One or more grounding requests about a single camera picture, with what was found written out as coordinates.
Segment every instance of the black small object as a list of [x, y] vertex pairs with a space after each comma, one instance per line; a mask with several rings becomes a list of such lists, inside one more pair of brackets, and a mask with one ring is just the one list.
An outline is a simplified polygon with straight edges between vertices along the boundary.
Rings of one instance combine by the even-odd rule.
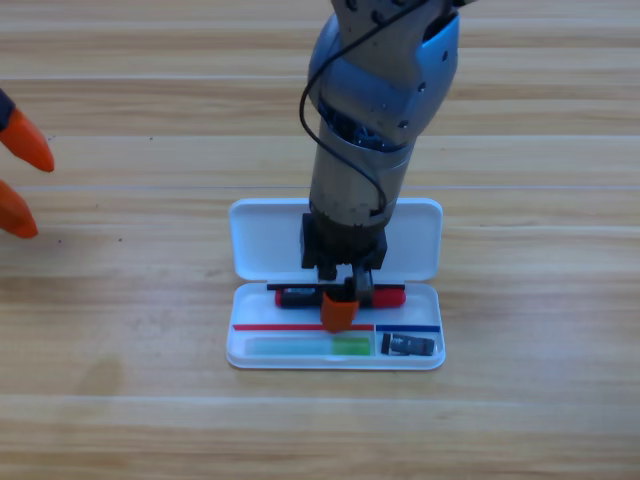
[[382, 337], [381, 353], [383, 355], [419, 355], [430, 357], [433, 355], [435, 342], [430, 338], [411, 337], [397, 333], [385, 333]]
[[0, 88], [0, 132], [9, 126], [9, 119], [16, 109], [16, 104]]

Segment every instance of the pen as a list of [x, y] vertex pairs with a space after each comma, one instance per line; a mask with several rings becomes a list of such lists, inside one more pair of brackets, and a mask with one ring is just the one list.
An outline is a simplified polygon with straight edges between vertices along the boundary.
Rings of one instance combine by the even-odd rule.
[[[289, 287], [276, 290], [275, 302], [282, 308], [320, 307], [326, 289], [321, 287]], [[402, 288], [374, 289], [371, 304], [360, 303], [360, 308], [401, 307], [406, 301]]]

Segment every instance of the table surface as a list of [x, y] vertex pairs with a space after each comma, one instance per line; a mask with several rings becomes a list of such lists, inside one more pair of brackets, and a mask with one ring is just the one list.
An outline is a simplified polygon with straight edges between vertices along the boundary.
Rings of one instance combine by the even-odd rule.
[[445, 210], [429, 373], [225, 359], [227, 210], [304, 197], [328, 0], [3, 0], [55, 173], [0, 245], [0, 478], [640, 478], [640, 3], [481, 0], [405, 196]]

